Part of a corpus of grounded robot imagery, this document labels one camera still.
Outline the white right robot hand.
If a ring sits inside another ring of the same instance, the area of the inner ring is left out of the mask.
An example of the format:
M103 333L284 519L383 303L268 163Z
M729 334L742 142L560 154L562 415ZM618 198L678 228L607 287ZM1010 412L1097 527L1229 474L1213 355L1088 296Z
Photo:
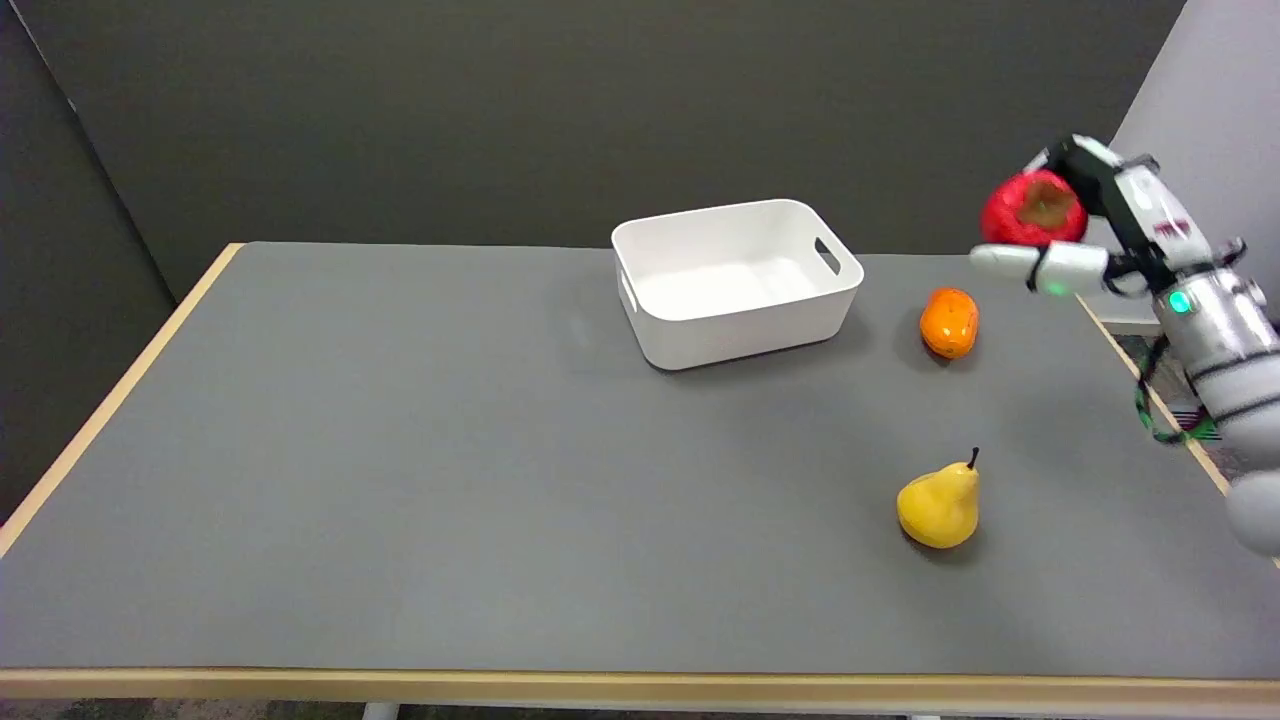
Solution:
M1213 242L1149 155L1124 158L1065 135L992 195L970 263L1032 293L1156 296L1176 281L1235 265L1242 238Z

